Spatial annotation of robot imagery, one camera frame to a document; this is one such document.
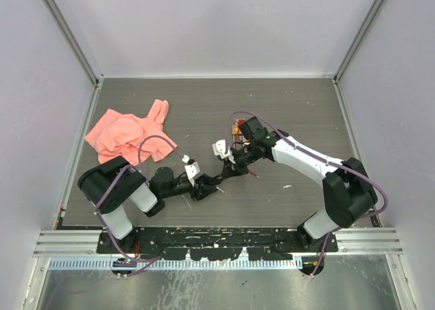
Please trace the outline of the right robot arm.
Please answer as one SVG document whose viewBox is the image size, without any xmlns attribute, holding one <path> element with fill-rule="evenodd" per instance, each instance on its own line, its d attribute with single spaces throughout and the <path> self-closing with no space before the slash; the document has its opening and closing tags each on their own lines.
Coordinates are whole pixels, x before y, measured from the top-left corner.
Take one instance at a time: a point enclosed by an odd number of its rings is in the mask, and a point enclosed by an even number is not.
<svg viewBox="0 0 435 310">
<path fill-rule="evenodd" d="M 374 183 L 356 158 L 331 158 L 301 144 L 273 126 L 263 126 L 253 116 L 239 125 L 244 137 L 236 148 L 225 139 L 213 144 L 213 153 L 224 163 L 222 179 L 245 175 L 260 159 L 288 166 L 318 184 L 324 206 L 297 228 L 299 246 L 312 252 L 328 233 L 349 228 L 366 215 L 377 201 Z"/>
</svg>

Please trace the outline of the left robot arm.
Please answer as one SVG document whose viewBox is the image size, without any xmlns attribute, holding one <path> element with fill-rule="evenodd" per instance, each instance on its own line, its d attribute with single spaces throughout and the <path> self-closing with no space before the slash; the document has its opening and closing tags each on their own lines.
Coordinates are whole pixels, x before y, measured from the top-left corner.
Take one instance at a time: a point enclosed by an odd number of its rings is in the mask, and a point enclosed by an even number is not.
<svg viewBox="0 0 435 310">
<path fill-rule="evenodd" d="M 184 169 L 176 177 L 171 168 L 160 167 L 146 179 L 119 156 L 82 174 L 77 185 L 111 233 L 111 244 L 119 252 L 128 253 L 136 245 L 136 236 L 123 206 L 125 201 L 130 200 L 152 217 L 164 208 L 164 200 L 169 197 L 189 194 L 192 200 L 200 201 L 218 191 L 220 180 L 203 173 L 196 161 L 189 160 Z"/>
</svg>

